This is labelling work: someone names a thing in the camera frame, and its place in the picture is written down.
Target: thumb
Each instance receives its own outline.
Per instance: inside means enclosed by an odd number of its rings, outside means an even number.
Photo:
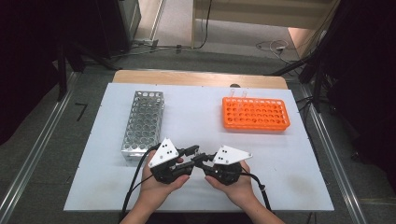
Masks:
[[[215,189],[222,189],[222,184],[213,176],[206,175],[205,180]]]
[[[187,180],[190,179],[189,175],[181,175],[179,176],[172,184],[172,189],[180,189],[186,182]]]

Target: power cord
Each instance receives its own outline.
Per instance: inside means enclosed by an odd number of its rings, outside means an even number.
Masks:
[[[137,186],[141,185],[143,182],[147,181],[149,178],[152,177],[152,175],[151,175],[151,176],[149,176],[148,178],[142,180],[142,181],[141,181],[140,183],[138,183],[136,186],[134,186],[134,182],[135,182],[136,179],[137,179],[137,175],[139,174],[139,171],[140,171],[140,168],[142,167],[143,161],[145,160],[145,158],[147,157],[147,155],[150,153],[150,151],[152,151],[152,150],[154,150],[154,149],[157,149],[159,146],[160,146],[160,144],[158,144],[158,145],[156,145],[156,146],[154,146],[154,147],[149,148],[149,149],[143,154],[142,158],[140,159],[139,163],[137,164],[136,172],[134,172],[134,179],[132,180],[131,187],[129,187],[129,190],[128,190],[128,192],[126,193],[126,196],[125,196],[125,200],[124,200],[124,203],[123,203],[123,206],[122,206],[122,210],[121,210],[121,213],[120,213],[120,221],[119,221],[119,222],[121,222],[121,221],[125,218],[125,216],[126,216],[126,206],[128,205],[128,202],[129,202],[129,200],[130,200],[130,198],[131,198],[132,192],[137,188]]]

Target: metal rail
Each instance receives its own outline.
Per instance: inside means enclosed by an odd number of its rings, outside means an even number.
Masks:
[[[302,85],[302,92],[304,97],[311,96],[311,91],[307,85]],[[332,143],[329,133],[327,132],[326,126],[324,124],[321,114],[318,114],[314,107],[310,107],[310,114],[318,130],[320,140],[324,146],[325,152],[329,159],[332,171],[334,172],[335,179],[338,186],[343,194],[346,207],[355,224],[366,224],[367,219],[361,209],[361,204],[355,194],[355,191],[347,177],[347,173],[344,169],[343,164],[338,158],[335,147]]]
[[[0,224],[8,223],[8,220],[10,219],[18,200],[20,199],[27,183],[29,182],[32,173],[35,170],[35,167],[38,164],[41,155],[43,154],[46,145],[50,140],[50,137],[55,130],[62,113],[64,112],[64,109],[67,106],[70,96],[72,95],[74,87],[78,81],[79,75],[80,73],[71,74],[67,82],[69,91],[66,93],[61,102],[56,103],[49,116],[49,119],[35,141],[35,144],[33,145],[32,150],[26,158],[23,166],[21,167],[15,179],[12,181],[11,185],[8,187],[6,196],[0,206]]]

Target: finger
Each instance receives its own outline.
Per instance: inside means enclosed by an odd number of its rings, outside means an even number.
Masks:
[[[221,184],[216,178],[210,175],[205,176],[205,180],[215,189],[222,190],[224,187],[223,184]]]
[[[245,161],[240,161],[241,166],[248,172],[250,173],[250,167],[248,167],[248,164]]]
[[[182,163],[183,161],[184,161],[183,158],[181,157],[177,158],[177,163]]]
[[[148,154],[148,161],[151,161],[152,157],[154,157],[154,154],[157,152],[157,150],[151,150],[150,153]]]
[[[175,189],[180,189],[189,179],[190,179],[189,175],[179,176],[172,184],[170,184],[172,191]]]

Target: wrist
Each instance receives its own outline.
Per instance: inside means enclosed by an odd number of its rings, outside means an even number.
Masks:
[[[249,211],[256,209],[258,207],[261,207],[262,204],[260,201],[256,198],[250,198],[249,200],[245,200],[239,204],[237,204],[238,207],[240,207],[242,210],[245,211],[245,213],[248,213]]]
[[[138,200],[121,223],[146,223],[153,212],[154,210],[149,209],[144,203]]]

